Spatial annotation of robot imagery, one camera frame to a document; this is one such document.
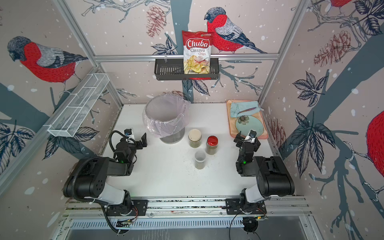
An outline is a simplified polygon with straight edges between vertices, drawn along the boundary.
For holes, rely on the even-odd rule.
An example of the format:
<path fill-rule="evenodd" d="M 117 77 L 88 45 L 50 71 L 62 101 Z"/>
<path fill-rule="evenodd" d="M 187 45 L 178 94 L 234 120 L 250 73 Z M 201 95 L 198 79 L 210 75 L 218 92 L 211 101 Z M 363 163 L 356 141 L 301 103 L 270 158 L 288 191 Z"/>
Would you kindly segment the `jar with red lid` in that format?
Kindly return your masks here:
<path fill-rule="evenodd" d="M 218 150 L 219 140 L 216 136 L 209 136 L 206 143 L 206 153 L 214 155 Z"/>

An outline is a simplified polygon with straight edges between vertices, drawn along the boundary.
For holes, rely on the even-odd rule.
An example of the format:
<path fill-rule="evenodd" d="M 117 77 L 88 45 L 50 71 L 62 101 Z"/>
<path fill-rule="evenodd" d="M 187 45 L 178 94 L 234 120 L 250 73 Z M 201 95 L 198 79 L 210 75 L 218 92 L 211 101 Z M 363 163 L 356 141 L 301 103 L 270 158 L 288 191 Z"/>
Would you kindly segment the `jar with beige lid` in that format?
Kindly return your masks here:
<path fill-rule="evenodd" d="M 198 148 L 201 145 L 202 133 L 198 129 L 192 129 L 188 134 L 189 144 L 192 148 Z"/>

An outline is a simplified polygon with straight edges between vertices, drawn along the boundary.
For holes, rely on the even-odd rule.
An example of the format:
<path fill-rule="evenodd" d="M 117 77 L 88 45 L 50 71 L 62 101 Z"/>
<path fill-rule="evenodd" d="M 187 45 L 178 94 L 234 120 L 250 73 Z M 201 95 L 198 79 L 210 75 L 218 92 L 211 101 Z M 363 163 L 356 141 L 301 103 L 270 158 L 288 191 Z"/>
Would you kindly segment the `teal cloth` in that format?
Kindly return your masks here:
<path fill-rule="evenodd" d="M 242 116 L 251 116 L 260 111 L 264 111 L 264 109 L 259 106 L 258 101 L 233 102 L 231 103 L 230 116 L 232 118 L 239 118 Z"/>

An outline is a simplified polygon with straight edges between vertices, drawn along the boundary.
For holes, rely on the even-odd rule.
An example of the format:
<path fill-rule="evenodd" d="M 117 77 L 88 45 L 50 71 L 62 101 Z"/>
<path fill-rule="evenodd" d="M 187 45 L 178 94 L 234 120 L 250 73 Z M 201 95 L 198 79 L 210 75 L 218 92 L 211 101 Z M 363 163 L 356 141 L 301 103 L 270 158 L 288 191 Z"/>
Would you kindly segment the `Chuba cassava chips bag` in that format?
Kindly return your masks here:
<path fill-rule="evenodd" d="M 182 36 L 184 53 L 184 74 L 210 74 L 213 33 L 182 31 Z"/>

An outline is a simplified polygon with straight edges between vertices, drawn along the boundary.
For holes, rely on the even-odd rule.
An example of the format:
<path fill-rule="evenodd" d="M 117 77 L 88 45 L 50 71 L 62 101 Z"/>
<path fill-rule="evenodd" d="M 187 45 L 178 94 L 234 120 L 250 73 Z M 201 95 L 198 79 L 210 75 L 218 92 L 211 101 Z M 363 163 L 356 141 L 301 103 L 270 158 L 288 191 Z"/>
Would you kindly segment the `pink tray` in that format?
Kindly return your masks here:
<path fill-rule="evenodd" d="M 231 116 L 230 116 L 230 108 L 231 108 L 231 103 L 233 103 L 233 102 L 248 102 L 249 100 L 228 100 L 227 101 L 227 112 L 228 112 L 228 120 L 229 120 L 229 130 L 230 130 L 230 135 L 233 137 L 233 138 L 235 138 L 236 137 L 236 135 L 239 133 L 238 132 L 238 130 L 236 129 L 236 126 L 235 126 L 235 124 L 236 124 L 236 120 L 237 120 L 237 118 L 232 118 Z M 260 111 L 260 112 L 258 112 L 258 113 L 256 113 L 256 114 L 254 114 L 254 115 L 252 115 L 253 117 L 256 117 L 257 119 L 259 119 L 261 122 L 262 122 L 262 124 L 264 125 L 264 132 L 263 132 L 263 134 L 260 136 L 260 137 L 257 137 L 258 139 L 260 139 L 260 140 L 266 140 L 268 137 L 269 137 L 269 135 L 268 135 L 268 132 L 267 132 L 267 127 L 266 127 L 266 124 L 265 124 L 265 121 L 264 121 L 264 119 L 263 119 L 263 117 L 262 117 L 262 111 Z"/>

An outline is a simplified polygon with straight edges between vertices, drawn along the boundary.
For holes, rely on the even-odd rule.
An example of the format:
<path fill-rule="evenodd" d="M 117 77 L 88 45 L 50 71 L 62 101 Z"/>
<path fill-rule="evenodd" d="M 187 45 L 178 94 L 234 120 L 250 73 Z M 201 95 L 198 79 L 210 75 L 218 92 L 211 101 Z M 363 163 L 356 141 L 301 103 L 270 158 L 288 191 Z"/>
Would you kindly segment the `black wall basket shelf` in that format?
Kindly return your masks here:
<path fill-rule="evenodd" d="M 184 74 L 183 59 L 156 59 L 154 73 L 158 81 L 217 80 L 219 59 L 211 59 L 209 74 Z"/>

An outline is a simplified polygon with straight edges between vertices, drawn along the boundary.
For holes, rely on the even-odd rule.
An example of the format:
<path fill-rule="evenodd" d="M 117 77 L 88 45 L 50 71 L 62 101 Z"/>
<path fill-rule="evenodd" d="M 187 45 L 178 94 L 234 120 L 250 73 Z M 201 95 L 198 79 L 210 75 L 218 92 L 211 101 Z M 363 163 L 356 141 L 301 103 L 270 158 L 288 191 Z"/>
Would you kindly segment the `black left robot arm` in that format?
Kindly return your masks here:
<path fill-rule="evenodd" d="M 147 134 L 140 140 L 134 138 L 133 130 L 112 131 L 109 146 L 113 157 L 92 157 L 79 160 L 64 184 L 66 198 L 83 203 L 97 203 L 109 216 L 144 216 L 147 200 L 133 200 L 129 191 L 107 183 L 108 177 L 127 177 L 133 172 L 137 151 L 148 146 Z"/>

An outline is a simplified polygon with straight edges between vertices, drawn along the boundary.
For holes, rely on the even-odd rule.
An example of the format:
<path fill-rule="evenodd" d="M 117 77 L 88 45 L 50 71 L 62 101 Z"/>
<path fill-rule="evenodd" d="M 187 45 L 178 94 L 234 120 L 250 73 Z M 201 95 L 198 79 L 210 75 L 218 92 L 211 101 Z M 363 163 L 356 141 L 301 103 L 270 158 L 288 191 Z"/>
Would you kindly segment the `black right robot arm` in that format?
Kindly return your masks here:
<path fill-rule="evenodd" d="M 295 193 L 294 181 L 283 160 L 279 156 L 269 158 L 255 156 L 261 143 L 257 132 L 251 130 L 245 137 L 239 132 L 234 142 L 239 148 L 236 170 L 241 177 L 255 177 L 256 183 L 240 193 L 240 209 L 250 213 L 257 205 L 271 196 L 292 196 Z"/>

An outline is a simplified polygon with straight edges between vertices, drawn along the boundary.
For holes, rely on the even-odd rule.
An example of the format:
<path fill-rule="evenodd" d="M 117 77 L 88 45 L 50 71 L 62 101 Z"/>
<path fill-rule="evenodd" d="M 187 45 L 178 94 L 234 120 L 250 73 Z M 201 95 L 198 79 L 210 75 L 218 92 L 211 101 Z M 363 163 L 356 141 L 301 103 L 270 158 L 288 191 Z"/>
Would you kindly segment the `clear plastic mung bean jar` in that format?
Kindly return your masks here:
<path fill-rule="evenodd" d="M 206 153 L 204 151 L 197 151 L 194 155 L 195 168 L 202 170 L 206 166 Z"/>

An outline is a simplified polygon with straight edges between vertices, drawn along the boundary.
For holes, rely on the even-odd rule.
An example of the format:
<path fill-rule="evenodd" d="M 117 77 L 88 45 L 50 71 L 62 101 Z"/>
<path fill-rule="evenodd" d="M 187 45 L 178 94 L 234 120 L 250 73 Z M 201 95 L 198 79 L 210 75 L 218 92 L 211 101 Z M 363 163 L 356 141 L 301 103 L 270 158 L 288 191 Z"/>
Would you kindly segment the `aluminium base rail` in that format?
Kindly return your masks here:
<path fill-rule="evenodd" d="M 261 216 L 270 217 L 312 216 L 305 197 L 271 197 L 256 208 L 240 207 L 236 196 L 203 197 L 133 197 L 138 204 L 139 218 L 224 218 Z"/>

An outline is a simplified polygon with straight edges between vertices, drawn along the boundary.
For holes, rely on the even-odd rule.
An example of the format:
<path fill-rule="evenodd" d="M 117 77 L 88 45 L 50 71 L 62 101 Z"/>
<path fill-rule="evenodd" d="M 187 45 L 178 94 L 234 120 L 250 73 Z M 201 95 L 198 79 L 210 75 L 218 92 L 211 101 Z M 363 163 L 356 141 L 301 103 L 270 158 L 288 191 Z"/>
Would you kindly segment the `light green floral plate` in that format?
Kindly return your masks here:
<path fill-rule="evenodd" d="M 256 132 L 256 137 L 260 137 L 264 132 L 264 125 L 262 122 L 253 116 L 241 116 L 236 120 L 236 129 L 241 132 L 242 136 L 247 136 L 252 130 Z"/>

